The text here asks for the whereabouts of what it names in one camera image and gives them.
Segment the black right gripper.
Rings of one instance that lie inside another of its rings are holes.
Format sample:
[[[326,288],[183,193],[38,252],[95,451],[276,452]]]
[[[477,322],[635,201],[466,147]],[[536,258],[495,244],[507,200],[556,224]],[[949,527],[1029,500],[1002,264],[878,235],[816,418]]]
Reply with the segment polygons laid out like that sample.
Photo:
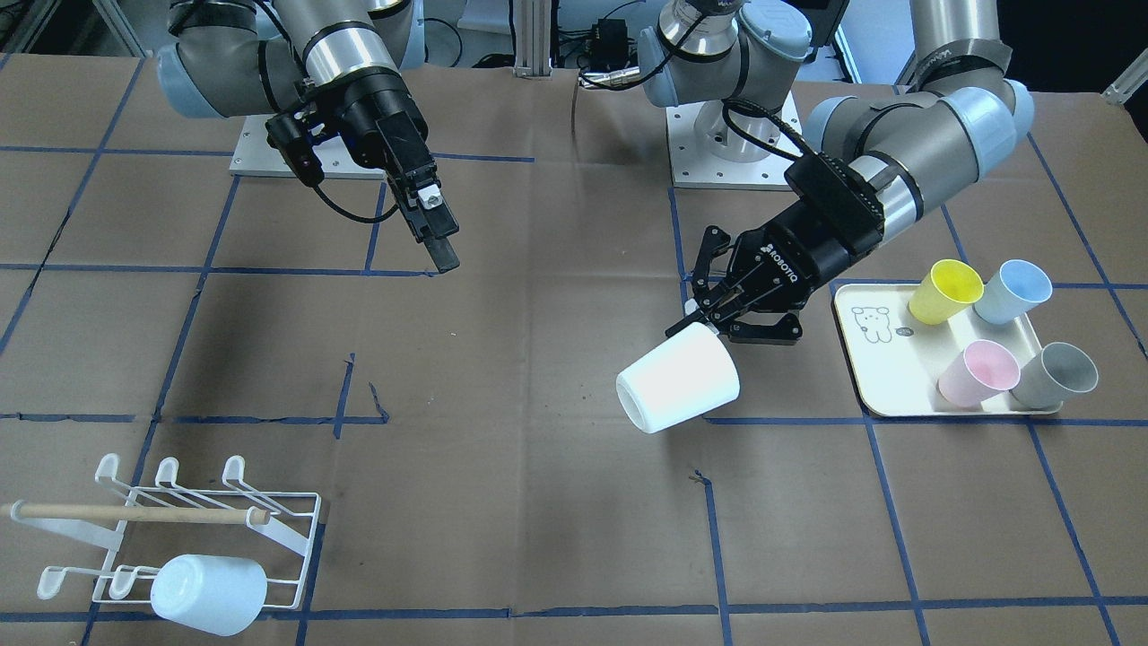
[[[267,143],[308,188],[319,187],[325,178],[316,143],[341,138],[352,163],[386,173],[400,212],[439,273],[460,266],[448,241],[459,226],[439,188],[422,112],[400,73],[352,71],[308,89],[265,127]]]

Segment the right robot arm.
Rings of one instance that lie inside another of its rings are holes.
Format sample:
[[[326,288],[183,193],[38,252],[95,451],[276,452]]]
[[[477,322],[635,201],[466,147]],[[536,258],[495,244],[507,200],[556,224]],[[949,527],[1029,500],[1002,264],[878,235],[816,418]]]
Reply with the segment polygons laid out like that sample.
[[[411,24],[410,1],[173,1],[157,77],[189,118],[266,116],[269,146],[315,192],[317,143],[340,139],[352,163],[383,171],[395,212],[447,273],[459,265],[448,241],[459,226],[383,36]]]

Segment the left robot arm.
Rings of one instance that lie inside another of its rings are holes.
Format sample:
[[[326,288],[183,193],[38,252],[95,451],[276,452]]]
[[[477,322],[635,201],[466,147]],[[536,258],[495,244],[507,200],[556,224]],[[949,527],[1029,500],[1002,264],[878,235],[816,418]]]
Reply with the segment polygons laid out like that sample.
[[[731,238],[709,226],[691,274],[692,310],[735,343],[801,336],[820,287],[1008,159],[1034,102],[1004,77],[1013,57],[993,1],[914,1],[916,81],[899,98],[832,98],[796,131],[782,109],[812,46],[783,1],[672,1],[637,40],[653,106],[701,106],[693,138],[730,162],[788,159],[796,203]]]

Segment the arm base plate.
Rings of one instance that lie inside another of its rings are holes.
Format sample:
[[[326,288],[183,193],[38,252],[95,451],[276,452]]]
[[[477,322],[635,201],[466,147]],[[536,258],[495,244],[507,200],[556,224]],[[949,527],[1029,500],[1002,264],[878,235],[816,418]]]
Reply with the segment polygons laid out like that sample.
[[[270,114],[245,117],[241,134],[230,161],[232,176],[295,179],[280,153],[266,141],[267,132],[264,123],[270,117]],[[344,140],[339,135],[327,142],[316,143],[313,151],[318,155],[327,179],[383,180],[386,178],[381,169],[362,168],[357,164],[347,151]]]
[[[721,100],[665,108],[674,187],[788,190],[791,161],[727,127],[722,108]]]

